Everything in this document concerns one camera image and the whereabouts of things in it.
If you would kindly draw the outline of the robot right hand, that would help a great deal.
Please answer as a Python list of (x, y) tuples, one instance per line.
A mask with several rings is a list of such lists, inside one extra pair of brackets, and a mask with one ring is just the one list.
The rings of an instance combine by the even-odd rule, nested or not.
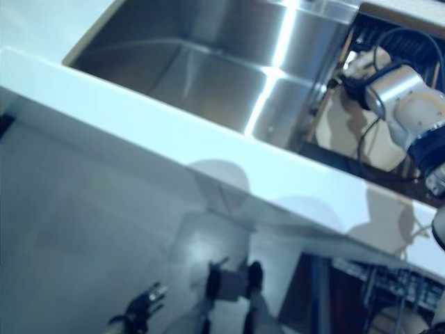
[(362, 82), (392, 62), (389, 53), (382, 47), (369, 51), (352, 51), (345, 64), (337, 71), (336, 78), (349, 96), (356, 95)]

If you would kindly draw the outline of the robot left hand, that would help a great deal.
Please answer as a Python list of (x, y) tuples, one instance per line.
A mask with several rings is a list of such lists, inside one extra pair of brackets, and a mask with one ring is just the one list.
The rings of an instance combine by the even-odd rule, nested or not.
[(154, 283), (127, 304), (120, 314), (109, 319), (104, 333), (148, 333), (150, 318), (163, 307), (168, 287)]

